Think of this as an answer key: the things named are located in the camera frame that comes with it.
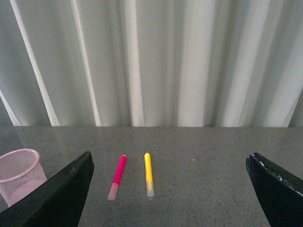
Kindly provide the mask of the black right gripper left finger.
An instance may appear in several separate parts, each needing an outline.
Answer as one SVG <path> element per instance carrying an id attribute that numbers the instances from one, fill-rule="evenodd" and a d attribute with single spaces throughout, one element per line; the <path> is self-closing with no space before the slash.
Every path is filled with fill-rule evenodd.
<path id="1" fill-rule="evenodd" d="M 76 227 L 94 163 L 89 151 L 68 164 L 25 198 L 0 214 L 2 227 Z"/>

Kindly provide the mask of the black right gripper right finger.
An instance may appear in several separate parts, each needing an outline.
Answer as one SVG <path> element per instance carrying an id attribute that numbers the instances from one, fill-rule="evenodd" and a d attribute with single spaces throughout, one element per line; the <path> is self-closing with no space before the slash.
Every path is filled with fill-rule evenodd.
<path id="1" fill-rule="evenodd" d="M 258 201 L 272 227 L 303 225 L 303 181 L 259 153 L 246 158 Z"/>

